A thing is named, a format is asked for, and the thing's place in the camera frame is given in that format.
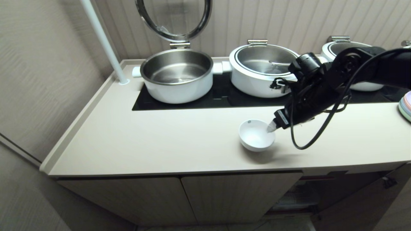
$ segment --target black cable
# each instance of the black cable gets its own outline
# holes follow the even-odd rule
[[[343,92],[341,93],[340,97],[337,100],[337,103],[334,104],[334,107],[331,109],[330,114],[328,114],[327,119],[324,121],[323,125],[321,126],[321,128],[317,131],[317,133],[315,134],[315,136],[304,146],[298,146],[296,143],[296,140],[294,138],[294,122],[293,122],[293,117],[294,117],[294,107],[295,107],[295,92],[292,91],[291,89],[291,93],[292,93],[292,101],[291,101],[291,119],[290,119],[290,127],[291,127],[291,139],[293,140],[293,144],[297,149],[303,150],[306,149],[308,147],[310,147],[312,144],[314,144],[314,142],[320,137],[320,135],[323,133],[323,131],[326,129],[327,125],[330,123],[332,117],[334,116],[334,114],[337,112],[338,110],[338,106],[341,104],[342,100],[345,98],[345,95],[347,94],[347,92],[350,89],[350,86],[353,84],[355,78],[357,77],[358,73],[360,71],[362,71],[364,68],[366,68],[372,61],[376,60],[377,58],[384,56],[384,55],[388,55],[388,54],[392,54],[392,53],[405,53],[405,52],[410,52],[411,49],[404,49],[404,48],[398,48],[398,49],[393,49],[390,51],[384,51],[382,53],[379,53],[376,56],[371,57],[369,60],[365,61],[364,64],[359,67],[357,69],[357,71],[352,75],[352,77],[350,78],[350,80],[348,81],[347,85],[345,86]]]

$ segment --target stainless steel pot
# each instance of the stainless steel pot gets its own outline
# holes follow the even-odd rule
[[[164,103],[182,104],[205,95],[212,86],[213,62],[191,49],[173,49],[146,59],[141,76],[149,94]]]
[[[276,98],[289,93],[285,86],[271,89],[277,77],[297,80],[288,66],[298,54],[282,46],[266,43],[250,43],[230,53],[231,82],[240,91],[261,98]]]
[[[334,61],[335,57],[343,50],[350,47],[366,47],[370,46],[359,42],[341,41],[341,42],[329,42],[326,43],[321,52],[321,56],[325,57],[328,61]],[[350,89],[357,91],[376,91],[380,90],[384,85],[377,83],[356,83],[353,84]]]

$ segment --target cabinet door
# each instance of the cabinet door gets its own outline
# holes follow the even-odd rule
[[[58,183],[138,225],[197,224],[178,178],[59,180]]]
[[[403,165],[372,184],[360,189],[346,199],[312,217],[317,231],[372,231],[384,216],[411,176],[411,164]],[[387,178],[396,185],[385,188]]]
[[[181,179],[199,224],[258,221],[302,176],[261,173]]]

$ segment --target floor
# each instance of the floor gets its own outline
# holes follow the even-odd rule
[[[137,231],[315,231],[309,217],[263,220],[252,224],[139,227]]]

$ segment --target white pole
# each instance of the white pole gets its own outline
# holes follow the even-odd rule
[[[85,13],[88,16],[88,19],[93,26],[94,31],[99,38],[100,43],[103,46],[104,51],[106,52],[107,57],[110,60],[111,65],[113,66],[115,72],[117,73],[118,80],[120,84],[127,84],[130,82],[129,79],[126,79],[126,76],[123,73],[123,69],[121,69],[120,64],[117,61],[117,58],[114,54],[113,49],[110,46],[109,40],[107,39],[106,34],[100,24],[99,19],[97,18],[96,12],[94,11],[93,5],[91,4],[90,0],[81,0],[81,4],[85,10]]]

